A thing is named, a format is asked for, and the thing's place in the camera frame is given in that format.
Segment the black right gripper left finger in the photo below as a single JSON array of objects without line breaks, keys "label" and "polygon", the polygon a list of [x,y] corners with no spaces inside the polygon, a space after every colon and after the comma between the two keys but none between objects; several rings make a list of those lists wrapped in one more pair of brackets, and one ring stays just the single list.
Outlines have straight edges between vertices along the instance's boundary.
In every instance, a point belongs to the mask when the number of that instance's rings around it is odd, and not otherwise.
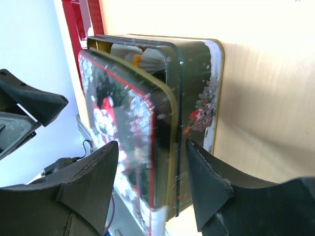
[{"label": "black right gripper left finger", "polygon": [[118,165],[118,143],[30,184],[0,189],[2,236],[101,236]]}]

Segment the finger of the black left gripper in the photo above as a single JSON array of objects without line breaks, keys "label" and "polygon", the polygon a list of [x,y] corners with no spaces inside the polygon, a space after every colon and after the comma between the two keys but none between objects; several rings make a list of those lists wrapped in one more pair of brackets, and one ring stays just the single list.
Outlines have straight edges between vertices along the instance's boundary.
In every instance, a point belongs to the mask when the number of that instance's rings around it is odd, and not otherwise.
[{"label": "finger of the black left gripper", "polygon": [[63,95],[31,87],[6,69],[0,70],[0,89],[44,127],[52,123],[68,104]]}]

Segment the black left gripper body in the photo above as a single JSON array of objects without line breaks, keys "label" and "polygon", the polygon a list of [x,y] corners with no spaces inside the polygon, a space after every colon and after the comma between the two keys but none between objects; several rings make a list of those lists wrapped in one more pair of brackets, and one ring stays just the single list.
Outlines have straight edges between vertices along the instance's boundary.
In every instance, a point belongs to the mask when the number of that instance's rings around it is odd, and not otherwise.
[{"label": "black left gripper body", "polygon": [[41,124],[33,120],[6,93],[0,94],[0,158],[3,159],[36,135]]}]

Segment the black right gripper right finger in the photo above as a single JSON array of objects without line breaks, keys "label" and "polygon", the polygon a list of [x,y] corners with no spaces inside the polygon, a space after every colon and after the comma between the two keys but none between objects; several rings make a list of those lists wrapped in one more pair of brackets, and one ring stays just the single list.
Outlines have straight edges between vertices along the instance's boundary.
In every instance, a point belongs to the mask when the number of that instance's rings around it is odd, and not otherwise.
[{"label": "black right gripper right finger", "polygon": [[248,175],[186,141],[197,230],[204,236],[312,236],[315,179],[273,183]]}]

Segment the gold tin lid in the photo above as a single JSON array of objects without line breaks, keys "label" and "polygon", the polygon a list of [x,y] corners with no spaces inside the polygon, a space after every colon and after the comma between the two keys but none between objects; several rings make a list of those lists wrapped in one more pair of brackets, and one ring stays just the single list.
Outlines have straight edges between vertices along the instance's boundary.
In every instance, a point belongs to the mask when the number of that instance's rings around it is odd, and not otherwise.
[{"label": "gold tin lid", "polygon": [[151,74],[96,49],[78,57],[96,147],[116,141],[114,188],[147,236],[173,216],[177,104],[166,70]]}]

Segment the orange fish cookie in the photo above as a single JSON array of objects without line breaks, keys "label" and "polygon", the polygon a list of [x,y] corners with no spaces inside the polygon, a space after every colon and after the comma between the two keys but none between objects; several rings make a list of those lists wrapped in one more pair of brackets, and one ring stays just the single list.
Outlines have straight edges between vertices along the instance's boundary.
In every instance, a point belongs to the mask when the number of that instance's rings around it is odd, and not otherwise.
[{"label": "orange fish cookie", "polygon": [[131,64],[139,68],[140,63],[141,63],[141,58],[142,58],[142,55],[134,55],[131,60]]}]

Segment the gold square tin box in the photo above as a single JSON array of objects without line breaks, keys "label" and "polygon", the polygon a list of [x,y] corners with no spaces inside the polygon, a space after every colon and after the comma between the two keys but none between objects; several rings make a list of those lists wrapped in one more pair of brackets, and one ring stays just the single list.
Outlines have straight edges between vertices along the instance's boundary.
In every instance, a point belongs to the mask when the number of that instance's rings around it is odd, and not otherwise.
[{"label": "gold square tin box", "polygon": [[175,182],[173,217],[189,205],[186,139],[197,141],[213,151],[216,113],[221,88],[223,49],[215,40],[150,35],[96,35],[89,37],[87,48],[110,54],[113,44],[158,50],[164,58],[166,85],[177,104]]}]

